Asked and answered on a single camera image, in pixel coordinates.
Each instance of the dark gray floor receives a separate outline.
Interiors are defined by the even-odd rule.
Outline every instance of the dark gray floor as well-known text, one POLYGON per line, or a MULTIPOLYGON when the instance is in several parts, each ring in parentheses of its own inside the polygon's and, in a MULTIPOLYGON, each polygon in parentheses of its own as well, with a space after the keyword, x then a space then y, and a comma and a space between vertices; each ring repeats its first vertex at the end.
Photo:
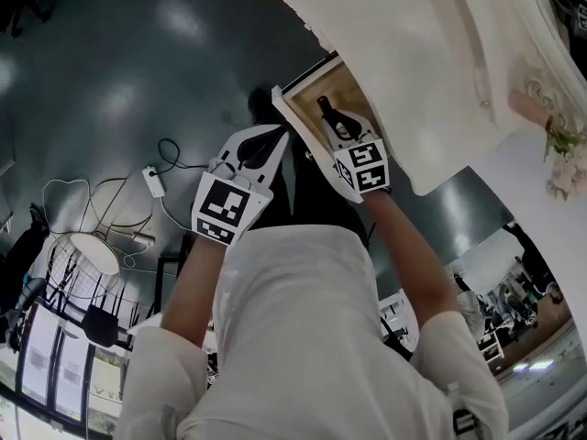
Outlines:
MULTIPOLYGON (((92 185, 130 175, 105 219, 133 223, 153 212, 144 232, 156 246, 137 259, 154 270, 161 252, 177 252, 182 231, 165 217, 140 170, 161 167, 160 138, 173 138, 187 163, 207 162, 227 137, 250 124, 249 91, 285 85, 325 52, 295 13, 279 0, 40 0, 54 3, 46 25, 26 10, 22 38, 0 37, 0 129, 17 165, 0 181, 15 212, 6 250, 28 227, 29 203, 41 203, 50 178, 86 177, 92 185)), ((165 202, 185 225, 200 177, 174 170, 163 177, 165 202)), ((444 261, 483 241, 508 213, 466 170, 425 198, 396 172, 395 197, 444 261)), ((113 188, 96 196, 101 210, 113 188)), ((76 229, 86 196, 82 185, 48 187, 58 231, 76 229)), ((91 216, 84 229, 92 230, 91 216)), ((136 252, 124 238, 115 246, 136 252)), ((383 296, 396 288, 388 259, 371 247, 383 296)), ((127 296, 150 303, 154 276, 124 271, 127 296)))

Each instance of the floor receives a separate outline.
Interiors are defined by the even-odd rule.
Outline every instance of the floor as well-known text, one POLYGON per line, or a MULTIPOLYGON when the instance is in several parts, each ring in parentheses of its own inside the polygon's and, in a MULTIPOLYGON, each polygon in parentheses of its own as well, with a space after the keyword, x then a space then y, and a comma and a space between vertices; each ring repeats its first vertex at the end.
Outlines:
MULTIPOLYGON (((152 213, 143 232, 157 243, 137 257, 136 267, 155 270, 161 253, 179 251, 182 236, 140 174, 147 165, 163 166, 158 140, 173 138, 186 163, 207 162, 231 133, 249 127, 252 88, 285 85, 326 54, 279 0, 39 2, 54 5, 47 24, 26 10, 22 37, 0 36, 2 148, 12 148, 17 160, 0 180, 5 208, 15 213, 13 232, 1 237, 0 251, 28 227, 28 205, 41 204, 49 179, 85 177, 95 186, 128 176, 104 222, 135 223, 152 213)), ((396 165, 392 172, 395 199, 444 262, 511 218, 472 170, 426 197, 412 193, 396 165)), ((173 170, 163 176, 165 203, 186 226, 200 174, 173 170)), ((116 184, 108 184, 96 192, 99 212, 115 191, 116 184)), ((84 186, 52 183, 46 192, 52 228, 78 229, 87 201, 84 186)), ((365 223, 371 225, 368 218, 365 223)), ((82 229, 95 225, 88 214, 82 229)), ((123 237, 112 243, 127 253, 141 249, 123 237)), ((397 282, 376 233, 371 253, 383 298, 397 282)), ((129 283, 126 298, 150 305, 153 274, 124 270, 122 277, 129 283)), ((166 292, 172 283, 168 277, 166 292)), ((125 305, 129 311, 130 302, 125 305)))

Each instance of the white shirt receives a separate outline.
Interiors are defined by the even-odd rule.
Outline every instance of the white shirt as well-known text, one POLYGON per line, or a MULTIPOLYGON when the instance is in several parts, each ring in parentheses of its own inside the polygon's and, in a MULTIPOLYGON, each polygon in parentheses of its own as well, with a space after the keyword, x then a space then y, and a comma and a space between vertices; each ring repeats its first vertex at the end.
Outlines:
POLYGON ((411 363, 382 343, 375 275, 336 226, 248 232, 216 291, 219 376, 159 328, 138 334, 115 439, 451 439, 465 405, 504 438, 504 398, 459 313, 430 319, 411 363))

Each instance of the wire frame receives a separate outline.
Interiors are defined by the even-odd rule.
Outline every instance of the wire frame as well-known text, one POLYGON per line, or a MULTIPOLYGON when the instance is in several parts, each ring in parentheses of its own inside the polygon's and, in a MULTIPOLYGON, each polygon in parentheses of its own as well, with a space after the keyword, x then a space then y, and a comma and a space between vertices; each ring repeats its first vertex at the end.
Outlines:
MULTIPOLYGON (((48 253, 47 273, 52 287, 65 294, 81 300, 93 300, 110 292, 116 283, 120 272, 115 275, 106 275, 98 270, 94 264, 73 244, 72 236, 78 233, 68 233, 56 239, 48 253)), ((103 240, 108 251, 118 258, 114 250, 103 240)))

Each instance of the white sleeve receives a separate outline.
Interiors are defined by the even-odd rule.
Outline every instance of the white sleeve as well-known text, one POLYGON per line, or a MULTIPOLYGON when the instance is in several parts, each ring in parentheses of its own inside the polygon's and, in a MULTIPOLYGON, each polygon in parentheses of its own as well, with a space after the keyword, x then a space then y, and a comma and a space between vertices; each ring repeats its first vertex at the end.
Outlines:
POLYGON ((451 383, 458 383, 465 407, 489 428, 493 440, 505 438, 504 395, 460 313, 430 318, 420 331, 410 363, 444 392, 451 383))
POLYGON ((114 440, 175 439, 175 429, 204 396, 208 358, 182 337, 138 332, 114 440))

